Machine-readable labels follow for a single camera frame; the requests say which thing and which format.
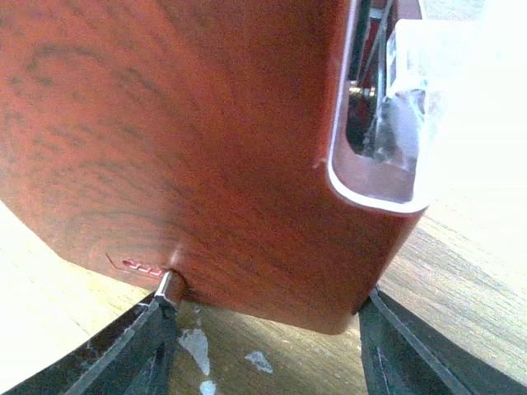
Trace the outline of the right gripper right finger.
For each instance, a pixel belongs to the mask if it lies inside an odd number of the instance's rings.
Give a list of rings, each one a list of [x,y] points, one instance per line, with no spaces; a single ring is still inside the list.
[[[374,288],[359,310],[369,394],[525,394],[526,386],[457,346]]]

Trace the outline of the clear metronome cover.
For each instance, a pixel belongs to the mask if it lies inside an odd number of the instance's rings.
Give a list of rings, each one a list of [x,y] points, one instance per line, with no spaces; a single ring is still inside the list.
[[[357,205],[425,209],[448,179],[518,179],[526,165],[526,4],[475,20],[402,19],[380,47],[375,112],[358,150],[333,130],[329,179]]]

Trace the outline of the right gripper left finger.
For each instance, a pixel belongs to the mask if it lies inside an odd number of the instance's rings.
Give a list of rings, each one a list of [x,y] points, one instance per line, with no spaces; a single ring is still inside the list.
[[[177,308],[148,295],[95,336],[7,394],[167,394]]]

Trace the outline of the wooden metronome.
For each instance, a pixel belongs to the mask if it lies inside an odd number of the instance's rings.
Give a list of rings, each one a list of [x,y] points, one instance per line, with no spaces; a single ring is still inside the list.
[[[2,202],[95,272],[343,332],[422,215],[351,195],[360,6],[2,2]]]

